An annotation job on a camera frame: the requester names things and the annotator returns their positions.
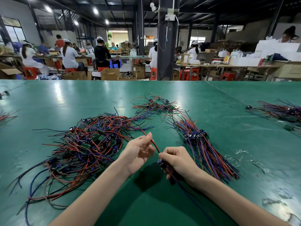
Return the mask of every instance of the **green tabletop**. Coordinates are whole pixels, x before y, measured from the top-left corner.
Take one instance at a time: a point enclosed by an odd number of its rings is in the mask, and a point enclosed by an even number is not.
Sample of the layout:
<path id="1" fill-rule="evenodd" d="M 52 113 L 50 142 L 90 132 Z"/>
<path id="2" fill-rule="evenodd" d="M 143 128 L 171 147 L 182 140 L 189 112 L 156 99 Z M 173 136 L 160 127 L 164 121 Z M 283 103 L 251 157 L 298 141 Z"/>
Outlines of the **green tabletop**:
<path id="1" fill-rule="evenodd" d="M 144 96 L 146 90 L 177 101 L 197 126 L 211 137 L 210 142 L 226 158 L 239 166 L 242 178 L 229 184 L 231 188 L 284 220 L 291 214 L 301 217 L 301 138 L 283 129 L 276 120 L 267 120 L 245 112 L 246 105 L 256 100 L 275 103 L 277 98 L 301 105 L 299 82 L 163 82 L 163 81 L 26 81 L 0 80 L 1 86 L 14 88 L 9 97 L 0 100 L 0 109 L 18 117 L 0 123 L 0 225 L 25 225 L 24 205 L 36 168 L 21 180 L 10 195 L 5 187 L 19 174 L 46 159 L 55 147 L 42 145 L 57 141 L 47 137 L 50 128 L 66 130 L 81 118 L 104 112 L 133 116 L 130 100 Z M 171 129 L 161 115 L 154 115 L 153 139 L 161 151 L 167 146 L 180 146 L 183 138 Z M 96 225 L 210 225 L 204 214 L 185 196 L 178 186 L 170 186 L 156 164 L 157 153 L 144 167 L 129 178 L 100 216 Z M 250 160 L 261 162 L 269 172 L 263 174 Z M 56 203 L 69 205 L 88 186 L 59 198 Z M 202 208 L 216 225 L 235 223 L 215 204 L 204 197 Z M 46 202 L 29 206 L 29 222 L 47 225 L 61 211 Z"/>

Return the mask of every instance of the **metal ceiling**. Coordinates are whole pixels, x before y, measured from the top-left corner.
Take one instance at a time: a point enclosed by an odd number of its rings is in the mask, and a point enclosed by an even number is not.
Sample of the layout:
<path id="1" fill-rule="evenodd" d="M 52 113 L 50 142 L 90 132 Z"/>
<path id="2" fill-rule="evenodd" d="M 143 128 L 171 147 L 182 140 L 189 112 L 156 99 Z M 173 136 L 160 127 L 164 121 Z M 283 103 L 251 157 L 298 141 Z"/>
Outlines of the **metal ceiling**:
<path id="1" fill-rule="evenodd" d="M 28 4 L 27 0 L 16 0 Z M 245 25 L 248 22 L 270 18 L 278 0 L 180 0 L 179 22 L 185 28 L 191 22 L 194 28 L 208 29 L 214 22 L 214 14 L 220 13 L 219 24 Z M 158 24 L 157 14 L 153 13 L 150 3 L 158 7 L 159 0 L 144 0 L 144 20 L 146 27 Z M 104 25 L 108 19 L 110 25 L 122 27 L 133 23 L 136 0 L 33 0 L 35 8 L 45 4 L 54 9 L 68 9 L 82 17 Z M 97 7 L 99 16 L 93 14 Z M 301 0 L 285 0 L 280 15 L 294 16 L 301 12 Z"/>

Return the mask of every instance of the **hand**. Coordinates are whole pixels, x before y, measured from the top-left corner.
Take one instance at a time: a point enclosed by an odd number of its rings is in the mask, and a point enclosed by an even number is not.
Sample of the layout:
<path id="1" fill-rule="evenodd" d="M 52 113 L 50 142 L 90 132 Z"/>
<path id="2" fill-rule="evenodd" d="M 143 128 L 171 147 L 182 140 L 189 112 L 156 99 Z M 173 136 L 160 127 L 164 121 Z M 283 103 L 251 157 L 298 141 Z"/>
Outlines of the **hand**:
<path id="1" fill-rule="evenodd" d="M 130 175 L 137 172 L 154 155 L 155 148 L 151 145 L 152 137 L 152 134 L 149 133 L 147 136 L 131 140 L 121 152 L 118 160 L 125 163 Z"/>
<path id="2" fill-rule="evenodd" d="M 196 179 L 200 176 L 211 177 L 205 171 L 201 170 L 191 158 L 184 147 L 167 147 L 163 153 L 159 153 L 160 159 L 169 163 L 175 171 L 177 171 L 185 181 L 195 187 Z M 171 174 L 166 173 L 166 179 L 170 179 Z"/>

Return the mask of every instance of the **red shirt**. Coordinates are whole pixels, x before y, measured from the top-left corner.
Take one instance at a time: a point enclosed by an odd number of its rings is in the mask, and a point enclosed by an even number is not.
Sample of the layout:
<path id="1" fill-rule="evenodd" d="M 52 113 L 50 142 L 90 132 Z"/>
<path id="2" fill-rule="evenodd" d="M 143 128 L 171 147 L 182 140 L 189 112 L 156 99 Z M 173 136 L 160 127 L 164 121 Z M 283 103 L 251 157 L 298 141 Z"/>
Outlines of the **red shirt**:
<path id="1" fill-rule="evenodd" d="M 62 48 L 65 45 L 65 42 L 62 39 L 58 39 L 55 44 L 59 47 Z"/>

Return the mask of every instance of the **black shirt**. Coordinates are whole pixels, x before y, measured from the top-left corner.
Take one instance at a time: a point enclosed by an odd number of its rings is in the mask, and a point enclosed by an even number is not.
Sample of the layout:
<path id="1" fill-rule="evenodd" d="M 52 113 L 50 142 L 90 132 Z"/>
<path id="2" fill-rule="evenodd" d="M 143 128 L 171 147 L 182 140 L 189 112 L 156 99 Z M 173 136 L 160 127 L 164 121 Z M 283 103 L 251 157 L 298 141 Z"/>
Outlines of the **black shirt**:
<path id="1" fill-rule="evenodd" d="M 98 62 L 104 62 L 106 60 L 106 55 L 109 59 L 111 58 L 111 54 L 106 46 L 96 46 L 94 49 L 94 54 Z"/>

